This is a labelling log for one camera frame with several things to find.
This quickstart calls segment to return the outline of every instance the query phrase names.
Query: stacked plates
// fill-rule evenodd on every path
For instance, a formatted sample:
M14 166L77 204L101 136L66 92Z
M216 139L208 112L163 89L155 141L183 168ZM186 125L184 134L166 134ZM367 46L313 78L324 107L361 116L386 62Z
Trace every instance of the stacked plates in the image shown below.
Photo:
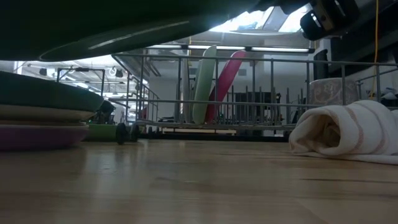
M103 98L87 90L0 72L0 150L56 149L80 142Z

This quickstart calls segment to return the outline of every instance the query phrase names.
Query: wooden floor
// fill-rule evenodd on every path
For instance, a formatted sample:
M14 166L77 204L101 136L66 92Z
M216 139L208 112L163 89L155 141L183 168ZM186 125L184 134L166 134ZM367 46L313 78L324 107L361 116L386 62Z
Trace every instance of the wooden floor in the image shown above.
M287 144L82 143L0 153L0 223L398 223L398 167Z

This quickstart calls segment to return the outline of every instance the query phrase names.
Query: folded towel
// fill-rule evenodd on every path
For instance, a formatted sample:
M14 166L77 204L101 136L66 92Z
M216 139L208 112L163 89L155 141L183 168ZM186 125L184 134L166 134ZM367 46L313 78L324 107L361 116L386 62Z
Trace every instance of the folded towel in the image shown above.
M398 165L398 111L364 100L305 112L289 138L300 156Z

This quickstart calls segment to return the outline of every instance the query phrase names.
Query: purple plate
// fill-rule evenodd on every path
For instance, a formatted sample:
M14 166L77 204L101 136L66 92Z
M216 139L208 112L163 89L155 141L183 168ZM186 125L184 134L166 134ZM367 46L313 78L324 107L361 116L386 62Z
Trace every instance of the purple plate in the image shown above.
M0 125L0 150L59 149L76 144L88 126Z

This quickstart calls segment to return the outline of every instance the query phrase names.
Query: skylight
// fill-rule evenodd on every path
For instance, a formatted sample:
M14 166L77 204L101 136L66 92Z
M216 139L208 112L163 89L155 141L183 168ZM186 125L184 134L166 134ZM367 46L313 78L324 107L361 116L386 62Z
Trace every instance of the skylight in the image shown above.
M235 30L247 30L247 29L261 29L266 23L268 17L274 10L274 7L270 7L264 11L254 11L252 13L244 12L238 17L226 21L224 24L216 26L210 31L215 32L229 32Z
M301 29L300 20L301 18L310 11L310 6L305 5L295 12L291 13L286 19L285 23L279 29L279 32L297 32Z

